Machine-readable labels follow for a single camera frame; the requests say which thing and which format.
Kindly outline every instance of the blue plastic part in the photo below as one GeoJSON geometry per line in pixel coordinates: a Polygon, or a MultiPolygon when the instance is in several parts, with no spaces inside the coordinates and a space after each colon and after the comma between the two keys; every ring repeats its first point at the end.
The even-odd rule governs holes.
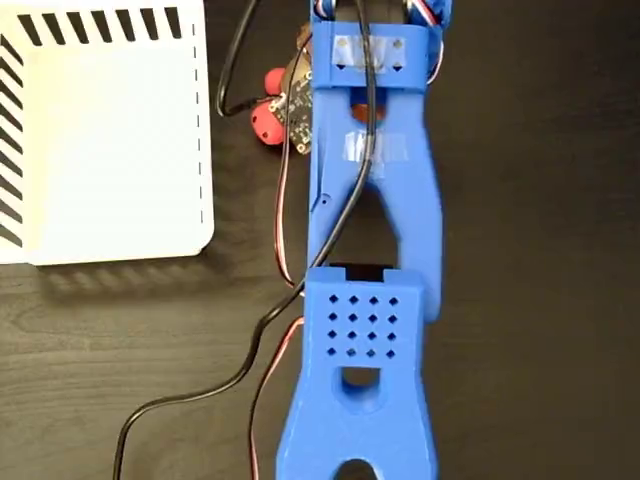
{"type": "MultiPolygon", "coordinates": [[[[365,126],[351,115],[350,87],[364,87],[364,74],[357,67],[336,71],[327,46],[334,45],[336,34],[353,34],[357,28],[332,22],[314,25],[309,263],[333,228],[360,169],[365,126]]],[[[434,321],[440,310],[442,211],[424,126],[428,36],[426,29],[411,25],[373,25],[372,32],[403,39],[407,66],[377,75],[386,116],[378,128],[369,185],[380,194],[395,232],[400,268],[423,275],[425,320],[434,321]],[[419,74],[418,80],[404,75],[405,70],[419,74]]]]}
{"type": "Polygon", "coordinates": [[[309,271],[303,368],[277,460],[278,480],[332,480],[353,459],[378,480],[437,478],[420,369],[424,282],[387,270],[384,282],[346,281],[342,268],[309,271]],[[379,370],[345,383],[342,368],[379,370]]]}

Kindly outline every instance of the white plastic container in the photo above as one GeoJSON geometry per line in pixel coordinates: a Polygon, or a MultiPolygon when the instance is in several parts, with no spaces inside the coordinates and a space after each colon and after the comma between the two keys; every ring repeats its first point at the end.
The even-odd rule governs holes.
{"type": "Polygon", "coordinates": [[[197,254],[210,143],[202,1],[0,0],[0,263],[197,254]]]}

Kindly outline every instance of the dark wooden table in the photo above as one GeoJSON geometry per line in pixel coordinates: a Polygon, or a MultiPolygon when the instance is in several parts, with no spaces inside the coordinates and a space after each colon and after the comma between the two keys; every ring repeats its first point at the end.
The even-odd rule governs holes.
{"type": "MultiPolygon", "coordinates": [[[[240,3],[209,2],[212,89],[240,3]]],[[[259,91],[263,73],[285,63],[305,15],[305,1],[265,2],[233,95],[259,91]]],[[[445,480],[638,476],[639,18],[631,0],[456,5],[428,107],[446,288],[425,380],[445,480]]],[[[213,129],[217,233],[201,257],[0,268],[3,480],[110,478],[126,415],[232,373],[256,318],[285,291],[271,244],[277,152],[247,118],[213,129]]],[[[296,271],[307,170],[294,160],[296,271]]],[[[382,217],[367,198],[335,257],[393,259],[382,217]]],[[[285,320],[268,333],[260,370],[285,320]]],[[[298,355],[296,343],[261,404],[266,479],[298,355]]],[[[125,478],[249,478],[257,378],[143,420],[125,478]]]]}

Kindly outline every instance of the circuit board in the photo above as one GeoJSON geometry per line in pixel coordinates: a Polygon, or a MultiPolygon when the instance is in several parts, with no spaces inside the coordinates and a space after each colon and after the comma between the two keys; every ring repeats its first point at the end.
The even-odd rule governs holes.
{"type": "MultiPolygon", "coordinates": [[[[291,95],[289,140],[299,153],[306,155],[311,152],[311,109],[313,106],[311,72],[307,72],[300,80],[296,81],[289,93],[291,95]]],[[[286,121],[286,105],[286,93],[282,93],[269,105],[269,110],[283,125],[286,121]]]]}

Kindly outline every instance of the black wire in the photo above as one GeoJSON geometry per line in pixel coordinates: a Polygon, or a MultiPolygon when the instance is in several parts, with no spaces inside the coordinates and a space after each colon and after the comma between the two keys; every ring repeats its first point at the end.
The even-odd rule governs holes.
{"type": "Polygon", "coordinates": [[[220,115],[221,117],[232,117],[234,115],[237,115],[238,113],[244,112],[245,110],[250,110],[256,105],[267,102],[273,98],[270,96],[254,97],[227,108],[227,93],[229,90],[229,86],[231,85],[231,80],[233,78],[233,71],[236,66],[236,61],[238,60],[240,49],[242,48],[242,44],[244,43],[244,39],[247,35],[247,30],[249,29],[249,25],[251,25],[251,22],[253,22],[253,18],[255,17],[256,10],[258,8],[258,5],[260,4],[260,1],[261,0],[249,0],[249,3],[245,7],[244,13],[242,14],[242,18],[238,23],[238,28],[236,28],[236,32],[233,35],[229,50],[227,51],[227,58],[224,61],[224,66],[222,67],[222,72],[220,73],[220,80],[218,82],[218,95],[216,98],[216,110],[218,112],[218,115],[220,115]]]}
{"type": "MultiPolygon", "coordinates": [[[[362,0],[355,0],[356,6],[358,9],[358,20],[360,23],[360,32],[362,35],[362,43],[364,47],[365,53],[365,76],[367,83],[367,103],[368,103],[368,115],[367,115],[367,133],[364,145],[364,155],[362,159],[362,165],[360,167],[360,171],[358,173],[358,177],[356,178],[354,188],[351,192],[351,195],[347,199],[342,212],[338,216],[338,220],[336,221],[335,226],[333,227],[331,233],[328,238],[325,240],[325,243],[320,248],[316,258],[311,263],[310,267],[317,267],[322,265],[329,253],[335,246],[338,238],[342,234],[344,230],[345,224],[347,220],[353,213],[353,210],[360,199],[362,192],[365,189],[367,179],[369,177],[369,172],[371,171],[371,166],[373,164],[373,153],[375,150],[376,144],[376,77],[375,71],[373,67],[372,53],[371,53],[371,41],[370,35],[371,31],[369,29],[369,24],[367,22],[367,15],[362,3],[362,0]]],[[[251,5],[257,3],[257,1],[250,2],[248,9],[251,9],[251,5]]],[[[243,17],[243,21],[246,21],[246,18],[250,19],[251,14],[245,15],[243,17]]],[[[113,480],[120,480],[122,474],[122,465],[124,462],[124,450],[127,442],[127,438],[129,432],[131,431],[131,427],[137,422],[140,417],[144,414],[155,410],[159,407],[166,407],[170,405],[184,404],[195,402],[198,400],[204,400],[207,398],[211,398],[220,393],[226,392],[230,388],[233,388],[238,383],[240,383],[249,373],[253,364],[255,363],[258,350],[260,347],[260,341],[262,339],[262,335],[265,329],[273,322],[278,316],[289,306],[294,300],[300,295],[300,293],[304,290],[305,279],[303,278],[291,291],[289,295],[282,298],[271,310],[269,310],[265,315],[258,320],[256,324],[253,334],[251,336],[251,342],[249,344],[249,351],[247,356],[245,357],[242,365],[238,369],[238,371],[233,374],[230,378],[225,380],[224,382],[219,383],[218,385],[207,388],[204,390],[200,390],[197,392],[184,393],[179,395],[171,395],[167,397],[158,398],[156,400],[152,400],[144,405],[138,407],[125,421],[120,430],[120,434],[118,436],[118,443],[116,446],[116,453],[113,463],[113,480]]]]}

